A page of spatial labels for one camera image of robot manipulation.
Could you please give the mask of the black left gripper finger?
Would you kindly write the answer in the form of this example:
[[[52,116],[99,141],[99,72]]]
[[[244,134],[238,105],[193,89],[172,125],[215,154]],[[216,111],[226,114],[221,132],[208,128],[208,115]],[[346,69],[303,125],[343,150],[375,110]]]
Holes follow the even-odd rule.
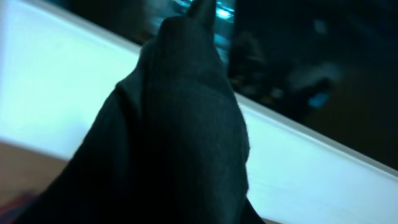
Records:
[[[185,14],[204,26],[213,30],[216,17],[216,0],[193,0]]]

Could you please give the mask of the black cloth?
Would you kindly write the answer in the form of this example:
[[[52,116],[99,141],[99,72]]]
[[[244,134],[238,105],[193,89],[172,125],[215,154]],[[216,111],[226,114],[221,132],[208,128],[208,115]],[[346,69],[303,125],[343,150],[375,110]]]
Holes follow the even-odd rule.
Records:
[[[202,21],[163,21],[18,223],[261,223],[242,112]]]

